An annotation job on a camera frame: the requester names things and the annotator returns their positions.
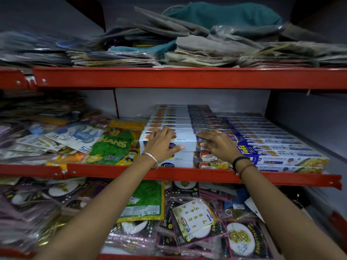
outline person's left arm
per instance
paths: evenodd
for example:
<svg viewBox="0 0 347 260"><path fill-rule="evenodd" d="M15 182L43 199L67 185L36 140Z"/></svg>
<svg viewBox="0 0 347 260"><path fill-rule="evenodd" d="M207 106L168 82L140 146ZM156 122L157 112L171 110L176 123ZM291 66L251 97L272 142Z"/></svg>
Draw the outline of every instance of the person's left arm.
<svg viewBox="0 0 347 260"><path fill-rule="evenodd" d="M174 131L168 128L152 133L144 153L150 153L158 163L167 160L183 149L183 146L169 149L174 135ZM133 192L154 165L155 162L150 156L138 157L128 169L67 223L34 259L95 259Z"/></svg>

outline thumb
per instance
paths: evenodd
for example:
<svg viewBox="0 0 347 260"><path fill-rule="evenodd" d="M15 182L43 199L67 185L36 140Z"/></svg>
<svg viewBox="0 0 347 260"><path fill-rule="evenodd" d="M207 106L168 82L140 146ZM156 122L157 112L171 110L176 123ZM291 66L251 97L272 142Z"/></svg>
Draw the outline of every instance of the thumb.
<svg viewBox="0 0 347 260"><path fill-rule="evenodd" d="M212 153L216 150L216 147L211 142L202 142L200 143L200 146L205 147Z"/></svg>
<svg viewBox="0 0 347 260"><path fill-rule="evenodd" d="M169 154L173 155L181 150L184 150L184 146L183 145L177 145L175 147L173 147L172 149L169 149Z"/></svg>

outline forearm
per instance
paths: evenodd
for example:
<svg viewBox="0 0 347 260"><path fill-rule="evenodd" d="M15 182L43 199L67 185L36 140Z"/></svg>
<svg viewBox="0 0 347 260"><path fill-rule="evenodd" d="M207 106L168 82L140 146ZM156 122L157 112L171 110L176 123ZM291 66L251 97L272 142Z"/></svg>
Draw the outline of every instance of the forearm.
<svg viewBox="0 0 347 260"><path fill-rule="evenodd" d="M237 162L238 171L250 161ZM347 259L343 251L255 167L241 175L272 237L287 260Z"/></svg>
<svg viewBox="0 0 347 260"><path fill-rule="evenodd" d="M140 156L78 213L36 259L95 259L112 226L143 177L154 165L147 155Z"/></svg>

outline bangle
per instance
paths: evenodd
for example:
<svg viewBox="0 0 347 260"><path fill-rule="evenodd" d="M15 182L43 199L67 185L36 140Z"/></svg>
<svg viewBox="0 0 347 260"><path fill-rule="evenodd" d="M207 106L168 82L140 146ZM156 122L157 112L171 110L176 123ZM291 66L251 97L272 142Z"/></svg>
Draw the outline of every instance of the bangle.
<svg viewBox="0 0 347 260"><path fill-rule="evenodd" d="M248 167L257 167L257 166L255 166L253 163L252 163L252 164L249 164L249 165L246 165L246 166L240 171L240 173L238 174L239 177L240 177L240 179L242 179L242 178L241 178L242 173L243 173L243 172L245 171L245 169L247 169Z"/></svg>
<svg viewBox="0 0 347 260"><path fill-rule="evenodd" d="M246 157L246 156L240 156L240 157L237 157L236 159L234 159L234 161L232 162L232 168L233 168L234 171L235 171L235 175L240 175L240 174L236 171L236 163L237 163L238 161L242 160L242 159L247 159L247 160L249 160L249 158Z"/></svg>
<svg viewBox="0 0 347 260"><path fill-rule="evenodd" d="M141 155L144 155L144 154L150 156L150 157L154 160L155 165L157 166L155 169L151 168L151 170L158 170L159 165L158 165L158 162L157 162L156 158L154 158L152 154L149 154L149 153L147 153L147 152L144 152L144 153L142 153Z"/></svg>

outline person's right arm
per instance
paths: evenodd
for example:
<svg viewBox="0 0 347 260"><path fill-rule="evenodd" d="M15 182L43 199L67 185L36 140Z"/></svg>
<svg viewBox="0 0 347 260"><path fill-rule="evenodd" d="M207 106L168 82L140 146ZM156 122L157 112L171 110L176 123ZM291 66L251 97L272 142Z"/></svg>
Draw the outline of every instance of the person's right arm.
<svg viewBox="0 0 347 260"><path fill-rule="evenodd" d="M202 143L216 157L230 164L242 156L227 135L203 131L198 136L211 142ZM242 159L236 163L240 172L251 164ZM286 260L346 260L345 253L316 224L295 206L254 166L241 174L241 179L262 215L271 236Z"/></svg>

